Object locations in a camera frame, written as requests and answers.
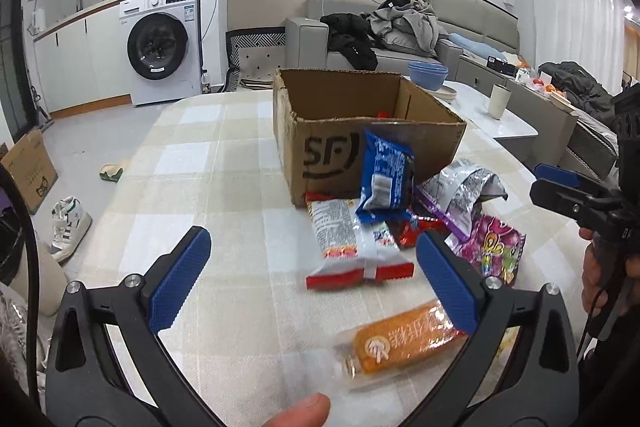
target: blue gripper pad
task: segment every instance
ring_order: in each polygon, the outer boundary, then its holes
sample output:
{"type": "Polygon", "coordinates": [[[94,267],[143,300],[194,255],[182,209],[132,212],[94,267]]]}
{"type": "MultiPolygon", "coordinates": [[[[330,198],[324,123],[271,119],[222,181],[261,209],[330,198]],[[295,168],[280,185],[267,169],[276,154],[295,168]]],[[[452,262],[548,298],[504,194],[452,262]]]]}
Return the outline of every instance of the blue gripper pad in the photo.
{"type": "Polygon", "coordinates": [[[415,254],[453,325],[457,330],[472,335],[479,323],[476,299],[458,272],[426,233],[418,236],[415,254]]]}
{"type": "Polygon", "coordinates": [[[155,335],[174,323],[211,254],[211,236],[200,229],[149,297],[146,321],[155,335]]]}
{"type": "Polygon", "coordinates": [[[547,180],[563,187],[578,188],[580,186],[580,179],[575,172],[565,171],[543,163],[536,167],[534,175],[537,180],[547,180]]]}

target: metal bolt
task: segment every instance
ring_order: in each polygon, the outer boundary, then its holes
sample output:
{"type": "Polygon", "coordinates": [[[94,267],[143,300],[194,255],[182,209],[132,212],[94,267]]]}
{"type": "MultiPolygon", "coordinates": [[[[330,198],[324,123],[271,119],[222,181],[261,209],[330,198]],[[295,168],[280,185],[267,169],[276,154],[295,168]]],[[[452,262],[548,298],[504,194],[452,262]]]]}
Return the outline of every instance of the metal bolt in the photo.
{"type": "Polygon", "coordinates": [[[502,281],[493,275],[484,280],[484,284],[490,290],[497,290],[502,287],[502,281]]]}
{"type": "Polygon", "coordinates": [[[549,295],[558,295],[560,293],[560,286],[554,282],[548,282],[545,284],[545,290],[549,295]]]}
{"type": "Polygon", "coordinates": [[[78,292],[79,289],[80,289],[79,281],[71,281],[69,284],[66,285],[66,291],[68,291],[69,293],[76,293],[78,292]]]}
{"type": "Polygon", "coordinates": [[[137,273],[134,273],[133,275],[127,275],[124,278],[124,285],[127,288],[135,288],[141,282],[142,282],[142,277],[140,277],[140,275],[138,275],[137,273]]]}

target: drawer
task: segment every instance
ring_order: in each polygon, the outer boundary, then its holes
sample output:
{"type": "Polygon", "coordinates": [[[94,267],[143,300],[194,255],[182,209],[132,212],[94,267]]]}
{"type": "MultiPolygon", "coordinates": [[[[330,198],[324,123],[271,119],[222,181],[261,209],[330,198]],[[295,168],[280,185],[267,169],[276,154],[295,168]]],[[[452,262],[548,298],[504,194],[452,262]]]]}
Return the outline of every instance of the drawer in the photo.
{"type": "Polygon", "coordinates": [[[458,65],[458,72],[456,73],[456,82],[471,86],[490,98],[494,84],[504,86],[507,79],[501,74],[494,73],[478,64],[461,58],[458,65]]]}

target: washing machine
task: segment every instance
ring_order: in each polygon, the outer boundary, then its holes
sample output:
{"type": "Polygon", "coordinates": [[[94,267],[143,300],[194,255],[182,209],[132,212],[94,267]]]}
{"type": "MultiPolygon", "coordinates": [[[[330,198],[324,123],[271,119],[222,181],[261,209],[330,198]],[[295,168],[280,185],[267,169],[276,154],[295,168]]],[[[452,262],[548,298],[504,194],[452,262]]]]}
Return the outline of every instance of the washing machine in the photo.
{"type": "Polygon", "coordinates": [[[199,0],[124,0],[120,28],[126,44],[133,105],[202,92],[199,0]]]}

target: blue snack bag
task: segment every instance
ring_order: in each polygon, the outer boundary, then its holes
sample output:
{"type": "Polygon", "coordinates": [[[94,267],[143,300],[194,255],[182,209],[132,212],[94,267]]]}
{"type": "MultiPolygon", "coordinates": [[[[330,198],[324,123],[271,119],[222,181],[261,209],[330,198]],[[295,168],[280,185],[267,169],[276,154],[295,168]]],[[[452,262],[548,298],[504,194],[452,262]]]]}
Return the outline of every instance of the blue snack bag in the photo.
{"type": "Polygon", "coordinates": [[[366,221],[395,219],[411,204],[414,153],[405,146],[365,131],[367,140],[360,182],[358,217],[366,221]]]}

